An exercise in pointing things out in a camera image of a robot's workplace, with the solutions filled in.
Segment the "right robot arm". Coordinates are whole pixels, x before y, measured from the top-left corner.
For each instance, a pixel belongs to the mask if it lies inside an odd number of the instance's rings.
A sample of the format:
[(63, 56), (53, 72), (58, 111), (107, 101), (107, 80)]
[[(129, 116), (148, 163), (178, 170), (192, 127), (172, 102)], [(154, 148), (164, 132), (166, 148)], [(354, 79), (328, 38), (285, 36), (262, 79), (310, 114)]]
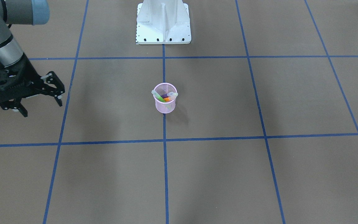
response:
[(49, 21), (46, 0), (0, 0), (0, 107), (28, 116), (23, 98), (51, 96), (62, 106), (65, 86), (54, 71), (41, 76), (14, 38), (12, 25), (44, 25)]

